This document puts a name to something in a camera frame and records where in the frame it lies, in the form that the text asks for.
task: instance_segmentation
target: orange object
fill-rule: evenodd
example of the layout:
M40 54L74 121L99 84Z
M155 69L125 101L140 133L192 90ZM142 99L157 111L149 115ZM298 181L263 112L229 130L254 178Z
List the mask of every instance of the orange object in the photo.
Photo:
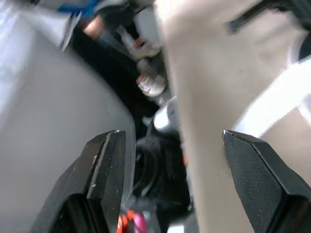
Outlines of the orange object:
M117 233L127 233L129 221L134 220L134 211L128 210L126 215L119 216Z
M128 219L130 220L130 221L133 221L133 219L134 219L134 211L133 210L128 210L127 211L127 217L128 217Z

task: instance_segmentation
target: white wall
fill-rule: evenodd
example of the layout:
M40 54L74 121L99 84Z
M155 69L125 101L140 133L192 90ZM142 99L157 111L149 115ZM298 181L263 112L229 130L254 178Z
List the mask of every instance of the white wall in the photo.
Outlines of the white wall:
M0 232L28 232L87 141L125 130L126 153L133 155L134 122L100 77L22 17L0 46L0 90L9 93L0 93Z

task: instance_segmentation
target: blue object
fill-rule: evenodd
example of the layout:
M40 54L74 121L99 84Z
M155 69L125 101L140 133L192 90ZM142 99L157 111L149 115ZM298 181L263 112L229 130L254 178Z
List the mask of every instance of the blue object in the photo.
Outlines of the blue object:
M85 7L80 7L72 4L63 4L60 8L58 8L58 12L62 13L70 13L74 16L82 13L82 17L92 16L94 14L94 7L97 4L98 0L90 0L89 4Z

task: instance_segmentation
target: metal part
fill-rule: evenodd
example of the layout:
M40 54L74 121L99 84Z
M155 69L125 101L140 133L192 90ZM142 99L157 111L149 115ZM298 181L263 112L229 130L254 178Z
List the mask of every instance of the metal part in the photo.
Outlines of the metal part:
M230 21L228 23L229 29L232 33L236 33L238 29L268 9L291 11L302 27L308 31L311 29L311 2L305 0L261 0L236 19Z
M179 111L176 98L172 98L157 111L153 123L159 133L179 138Z
M198 222L194 212L172 222L167 233L199 233Z

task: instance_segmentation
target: pink object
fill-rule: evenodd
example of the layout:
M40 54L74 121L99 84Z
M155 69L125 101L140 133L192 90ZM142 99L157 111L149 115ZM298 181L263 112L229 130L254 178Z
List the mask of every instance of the pink object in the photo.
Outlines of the pink object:
M134 215L135 233L147 233L147 224L143 214Z

